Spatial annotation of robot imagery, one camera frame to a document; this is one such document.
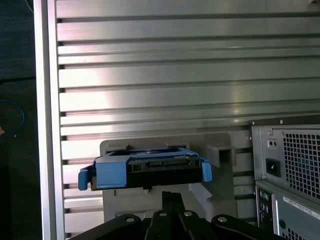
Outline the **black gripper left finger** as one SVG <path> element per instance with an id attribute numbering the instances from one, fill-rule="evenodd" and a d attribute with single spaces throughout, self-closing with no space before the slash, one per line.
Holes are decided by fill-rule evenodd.
<path id="1" fill-rule="evenodd" d="M 123 214 L 91 228 L 73 240 L 171 240 L 180 228 L 181 194 L 163 191 L 162 207 L 152 217 L 141 219 Z"/>

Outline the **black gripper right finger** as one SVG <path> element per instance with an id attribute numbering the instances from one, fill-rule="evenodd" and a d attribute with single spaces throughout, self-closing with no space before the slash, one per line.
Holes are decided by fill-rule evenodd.
<path id="1" fill-rule="evenodd" d="M 282 237 L 267 232 L 226 214 L 214 216 L 211 220 L 199 217 L 197 213 L 187 210 L 182 196 L 178 192 L 171 194 L 173 240 L 281 240 Z"/>

